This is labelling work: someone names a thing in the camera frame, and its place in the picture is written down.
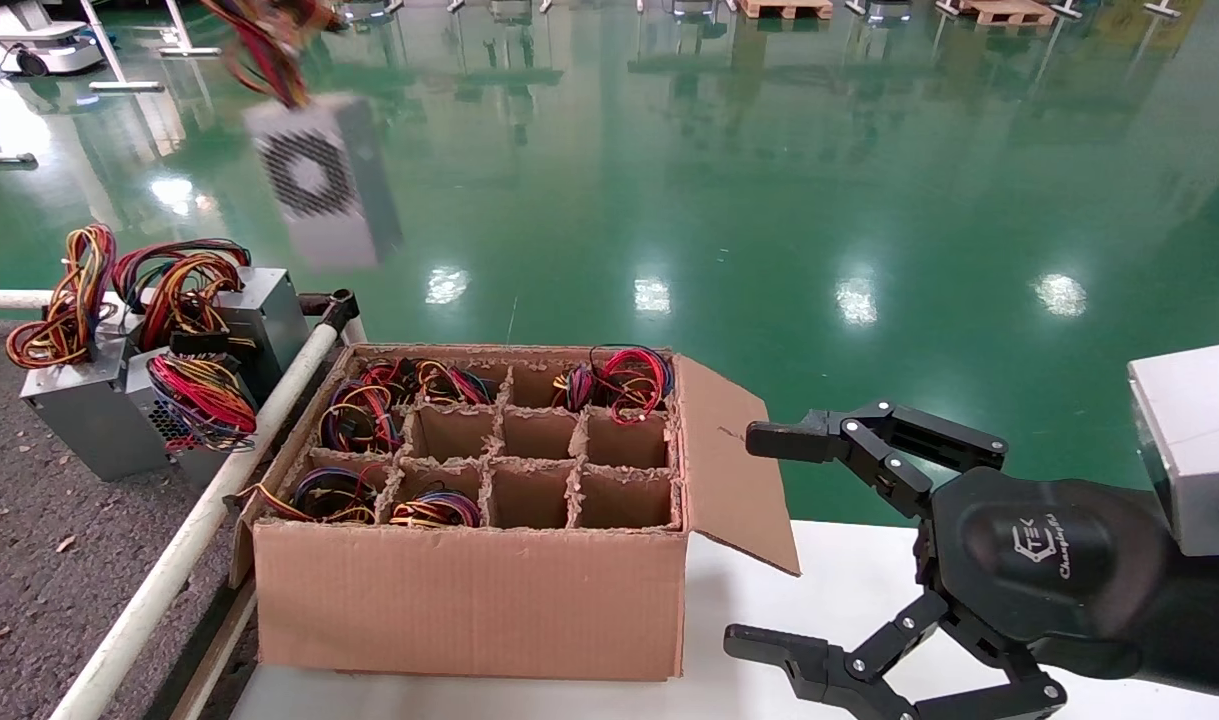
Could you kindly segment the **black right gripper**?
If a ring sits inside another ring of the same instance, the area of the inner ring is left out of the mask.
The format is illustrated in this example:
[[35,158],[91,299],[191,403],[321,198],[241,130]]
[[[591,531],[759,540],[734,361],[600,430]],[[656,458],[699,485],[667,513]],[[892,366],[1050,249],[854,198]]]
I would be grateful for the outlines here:
[[[1139,489],[1008,478],[997,471],[1008,452],[1002,439],[894,402],[809,411],[795,424],[752,422],[747,452],[841,462],[904,518],[930,512],[924,577],[944,596],[925,591],[856,651],[809,635],[725,627],[727,655],[778,666],[800,701],[856,719],[1048,719],[1065,707],[1065,690],[1034,659],[1093,679],[1143,669],[1143,624],[1170,560],[1170,534]],[[912,457],[965,473],[933,492]],[[889,670],[937,627],[957,634],[958,619],[978,626],[976,647],[1007,682],[915,702],[894,691]]]

